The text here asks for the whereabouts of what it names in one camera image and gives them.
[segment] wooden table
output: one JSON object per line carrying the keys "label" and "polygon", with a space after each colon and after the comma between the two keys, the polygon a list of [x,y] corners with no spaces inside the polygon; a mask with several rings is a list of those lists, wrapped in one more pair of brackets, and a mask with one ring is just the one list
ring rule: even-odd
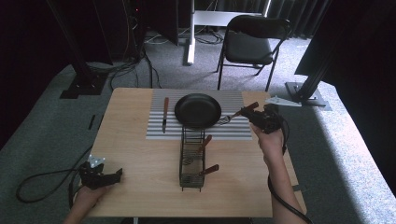
{"label": "wooden table", "polygon": [[[179,186],[180,140],[146,138],[152,89],[115,89],[93,145],[105,157],[105,174],[123,168],[121,182],[90,212],[91,217],[271,217],[268,170],[252,140],[212,140],[206,167],[219,170],[198,189]],[[266,92],[243,91],[244,104],[259,102]],[[285,161],[292,185],[298,185],[290,156]],[[305,210],[300,191],[295,194]]]}

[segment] striped cloth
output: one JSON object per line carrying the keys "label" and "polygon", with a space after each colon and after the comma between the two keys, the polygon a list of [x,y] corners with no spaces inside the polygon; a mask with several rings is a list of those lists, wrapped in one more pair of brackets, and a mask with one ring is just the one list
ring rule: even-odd
{"label": "striped cloth", "polygon": [[[244,106],[240,91],[192,91],[156,89],[153,91],[151,109],[149,112],[147,139],[181,139],[181,124],[175,117],[175,105],[183,96],[190,93],[203,93],[216,99],[221,106],[221,117],[230,116]],[[166,132],[163,133],[163,101],[169,97]],[[224,125],[215,124],[205,130],[206,135],[212,134],[213,140],[251,140],[248,119],[236,117]]]}

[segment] hand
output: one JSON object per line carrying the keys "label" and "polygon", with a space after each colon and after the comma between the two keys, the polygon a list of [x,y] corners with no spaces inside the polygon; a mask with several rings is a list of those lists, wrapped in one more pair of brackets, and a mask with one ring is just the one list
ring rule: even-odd
{"label": "hand", "polygon": [[80,223],[111,187],[106,186],[99,189],[90,189],[86,186],[82,187],[78,191],[73,207],[64,224]]}
{"label": "hand", "polygon": [[283,161],[283,133],[280,129],[273,133],[264,133],[254,124],[250,124],[253,132],[259,137],[259,146],[264,154],[264,161],[267,165],[276,164]]}

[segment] person's right hand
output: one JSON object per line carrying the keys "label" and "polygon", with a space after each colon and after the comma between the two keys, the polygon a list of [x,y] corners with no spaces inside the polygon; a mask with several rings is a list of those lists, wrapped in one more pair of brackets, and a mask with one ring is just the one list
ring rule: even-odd
{"label": "person's right hand", "polygon": [[254,124],[250,124],[253,132],[259,137],[259,146],[264,154],[264,161],[267,165],[276,164],[283,161],[283,133],[276,130],[273,133],[266,134]]}

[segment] chair seat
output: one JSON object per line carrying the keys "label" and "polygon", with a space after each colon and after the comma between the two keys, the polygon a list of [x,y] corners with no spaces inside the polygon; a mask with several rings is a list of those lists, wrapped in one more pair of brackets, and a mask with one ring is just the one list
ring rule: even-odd
{"label": "chair seat", "polygon": [[267,65],[273,61],[268,39],[256,38],[242,33],[228,33],[225,58],[232,63],[255,63]]}

